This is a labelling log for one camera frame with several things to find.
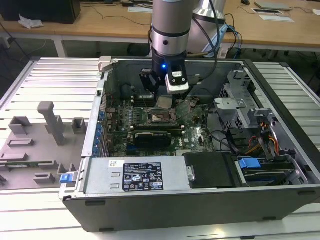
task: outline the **paper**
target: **paper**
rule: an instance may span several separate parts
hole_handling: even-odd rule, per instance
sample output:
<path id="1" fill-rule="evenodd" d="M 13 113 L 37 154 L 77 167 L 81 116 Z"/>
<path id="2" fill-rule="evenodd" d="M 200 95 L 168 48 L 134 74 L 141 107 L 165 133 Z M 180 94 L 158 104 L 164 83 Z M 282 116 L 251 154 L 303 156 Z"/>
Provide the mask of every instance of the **paper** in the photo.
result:
<path id="1" fill-rule="evenodd" d="M 290 17 L 287 16 L 265 16 L 265 15 L 259 15 L 260 18 L 266 21 L 276 21 L 276 22 L 292 22 L 294 23 Z"/>
<path id="2" fill-rule="evenodd" d="M 21 24 L 22 26 L 24 26 L 27 29 L 31 29 L 31 28 L 39 28 L 39 27 L 43 27 L 44 25 L 42 24 L 41 20 L 30 20 L 27 19 L 23 16 L 20 16 L 20 20 L 19 20 L 19 24 Z"/>
<path id="3" fill-rule="evenodd" d="M 134 13 L 152 13 L 152 8 L 145 8 L 140 6 L 130 6 L 128 7 L 128 12 L 134 12 Z"/>
<path id="4" fill-rule="evenodd" d="M 320 10 L 313 9 L 313 12 L 314 12 L 315 15 L 320 16 Z"/>

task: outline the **desk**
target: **desk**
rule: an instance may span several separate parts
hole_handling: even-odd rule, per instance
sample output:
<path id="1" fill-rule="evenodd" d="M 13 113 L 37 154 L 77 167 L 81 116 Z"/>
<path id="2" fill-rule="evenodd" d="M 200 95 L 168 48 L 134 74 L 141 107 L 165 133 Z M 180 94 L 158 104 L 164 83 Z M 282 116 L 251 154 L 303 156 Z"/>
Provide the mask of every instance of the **desk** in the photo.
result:
<path id="1" fill-rule="evenodd" d="M 305 9 L 320 9 L 320 2 L 297 0 L 267 0 L 268 2 L 281 2 L 289 7 L 301 7 Z M 294 22 L 265 21 L 259 14 L 253 13 L 252 8 L 258 8 L 251 0 L 249 6 L 240 4 L 237 0 L 228 0 L 224 8 L 224 14 L 231 13 L 234 16 L 236 30 L 243 36 L 244 49 L 265 49 L 282 51 L 320 52 L 320 16 L 314 13 L 306 13 L 300 8 L 294 8 L 285 16 L 290 16 Z M 232 25 L 231 16 L 226 16 L 227 23 Z M 228 33 L 221 45 L 227 50 L 234 36 Z"/>
<path id="2" fill-rule="evenodd" d="M 320 9 L 320 2 L 281 0 L 290 7 L 306 9 Z M 102 19 L 96 10 L 104 17 L 124 16 L 141 24 L 150 24 L 150 13 L 128 12 L 127 7 L 95 6 L 82 4 L 81 13 L 74 24 L 59 24 L 45 22 L 44 27 L 31 30 L 22 27 L 17 22 L 2 21 L 4 27 L 15 38 L 47 39 L 53 40 L 61 58 L 67 57 L 63 40 L 93 41 L 93 42 L 118 42 L 118 43 L 147 43 L 149 25 L 139 25 L 122 17 L 108 17 Z M 243 48 L 320 52 L 320 16 L 308 14 L 299 8 L 290 11 L 294 22 L 264 21 L 258 14 L 249 14 L 255 8 L 254 0 L 249 6 L 240 3 L 240 0 L 227 0 L 224 8 L 225 14 L 233 14 L 235 27 L 243 36 Z M 226 17 L 227 23 L 232 24 L 230 16 Z M 0 37 L 6 34 L 0 29 Z M 227 33 L 221 44 L 222 52 L 227 51 L 234 41 L 234 36 Z"/>
<path id="3" fill-rule="evenodd" d="M 116 42 L 116 43 L 148 43 L 148 30 L 152 22 L 151 13 L 128 12 L 127 7 L 94 6 L 81 4 L 81 13 L 74 24 L 44 22 L 44 27 L 27 29 L 15 21 L 1 21 L 14 38 L 46 39 L 54 41 L 58 56 L 66 58 L 67 52 L 63 41 Z M 8 34 L 0 27 L 0 37 Z"/>

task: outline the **computer case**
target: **computer case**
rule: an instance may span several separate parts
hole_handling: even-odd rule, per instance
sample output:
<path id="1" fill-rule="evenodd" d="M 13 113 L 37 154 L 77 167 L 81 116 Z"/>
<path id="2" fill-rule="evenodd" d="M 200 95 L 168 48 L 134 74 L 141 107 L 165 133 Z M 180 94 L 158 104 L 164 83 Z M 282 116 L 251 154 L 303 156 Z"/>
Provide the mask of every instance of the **computer case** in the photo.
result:
<path id="1" fill-rule="evenodd" d="M 1 14 L 5 21 L 18 21 L 19 14 L 43 22 L 73 24 L 81 11 L 80 0 L 2 0 Z"/>

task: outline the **power supply label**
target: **power supply label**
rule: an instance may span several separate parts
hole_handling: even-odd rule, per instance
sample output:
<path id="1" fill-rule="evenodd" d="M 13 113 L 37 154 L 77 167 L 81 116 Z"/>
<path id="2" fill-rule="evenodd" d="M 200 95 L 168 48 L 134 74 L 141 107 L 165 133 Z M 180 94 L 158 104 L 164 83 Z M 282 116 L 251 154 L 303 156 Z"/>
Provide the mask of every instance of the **power supply label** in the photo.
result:
<path id="1" fill-rule="evenodd" d="M 125 192 L 163 190 L 161 162 L 125 163 L 122 189 Z"/>

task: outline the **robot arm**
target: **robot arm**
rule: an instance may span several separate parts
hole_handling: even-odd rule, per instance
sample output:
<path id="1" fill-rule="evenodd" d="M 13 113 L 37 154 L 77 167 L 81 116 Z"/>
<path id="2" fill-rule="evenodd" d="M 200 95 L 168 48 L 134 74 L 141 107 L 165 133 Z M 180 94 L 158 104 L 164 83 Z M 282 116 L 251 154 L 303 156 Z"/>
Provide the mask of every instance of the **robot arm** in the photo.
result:
<path id="1" fill-rule="evenodd" d="M 188 91 L 185 66 L 193 0 L 156 0 L 152 19 L 152 71 L 170 95 Z"/>
<path id="2" fill-rule="evenodd" d="M 222 32 L 219 27 L 225 23 L 223 9 L 226 0 L 199 0 L 195 9 L 194 3 L 194 0 L 153 1 L 152 69 L 143 69 L 140 78 L 145 90 L 153 93 L 155 100 L 160 86 L 166 86 L 167 93 L 173 99 L 187 97 L 197 80 L 201 80 L 197 75 L 188 81 L 185 66 L 187 49 L 188 52 L 198 53 L 195 56 L 215 53 L 226 32 L 226 28 Z M 192 19 L 200 26 L 192 25 Z M 205 38 L 200 29 L 209 32 L 209 36 Z M 207 45 L 213 46 L 208 44 L 209 38 L 215 42 L 214 48 L 204 51 Z M 156 81 L 155 85 L 149 76 Z"/>

